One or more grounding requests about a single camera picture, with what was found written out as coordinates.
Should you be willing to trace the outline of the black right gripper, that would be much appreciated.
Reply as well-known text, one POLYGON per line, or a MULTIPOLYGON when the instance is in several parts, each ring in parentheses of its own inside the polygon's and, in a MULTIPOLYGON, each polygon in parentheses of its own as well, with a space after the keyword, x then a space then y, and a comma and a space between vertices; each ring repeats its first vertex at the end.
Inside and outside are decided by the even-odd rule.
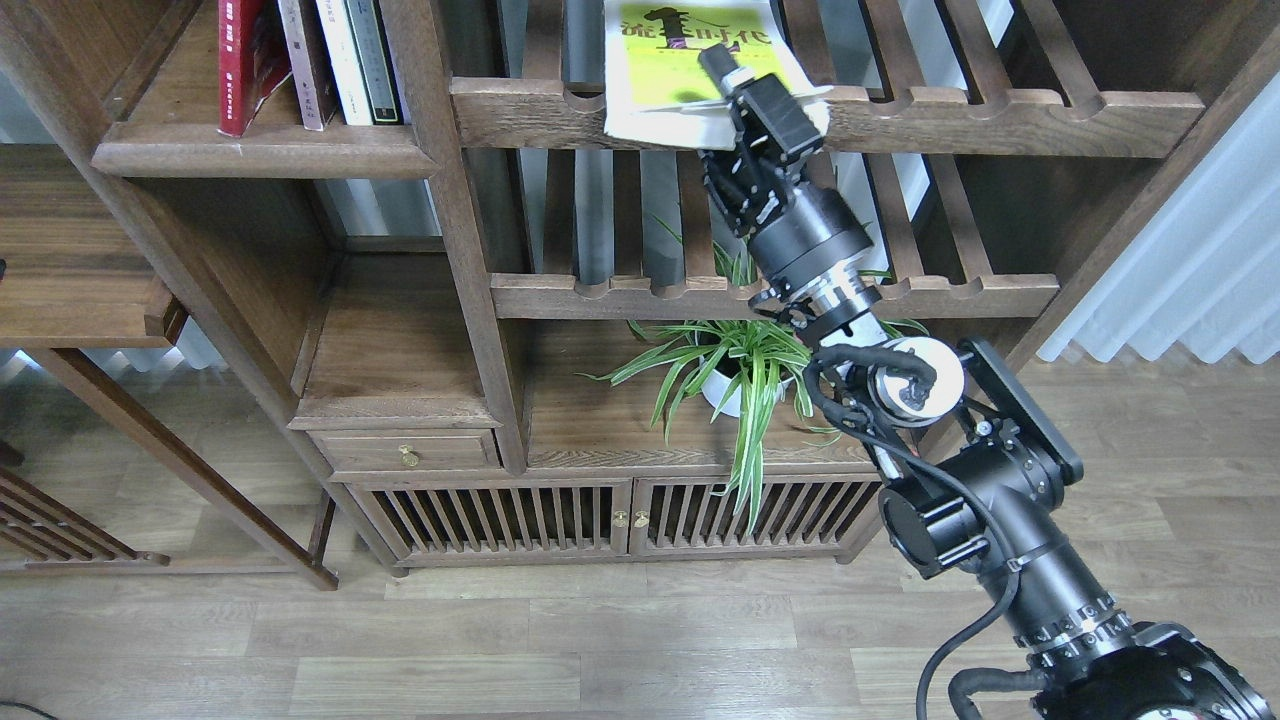
POLYGON ((872 241, 841 195, 812 182, 822 133, 777 76, 756 78, 723 44, 698 61, 724 97, 730 150, 704 150, 705 186, 760 274, 781 296, 861 291, 872 241))

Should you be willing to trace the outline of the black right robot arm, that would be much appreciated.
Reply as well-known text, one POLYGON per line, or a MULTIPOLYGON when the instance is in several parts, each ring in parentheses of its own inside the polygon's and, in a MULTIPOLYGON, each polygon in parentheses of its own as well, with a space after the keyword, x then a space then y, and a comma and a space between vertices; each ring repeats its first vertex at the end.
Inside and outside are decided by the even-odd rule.
POLYGON ((860 275, 870 237, 808 179, 822 135, 780 78, 719 44, 699 61, 733 123, 732 150, 701 152, 708 192, 781 301, 780 322, 812 350, 813 404, 870 451, 901 555, 924 578, 977 575, 995 602, 927 662, 916 716, 941 661, 1006 618, 1028 667, 959 671, 948 697, 960 719, 979 717, 973 697, 988 692, 1028 692, 1044 719, 1271 719, 1183 625, 1134 623, 1056 527, 1082 460, 988 342, 884 336, 878 291, 860 275))

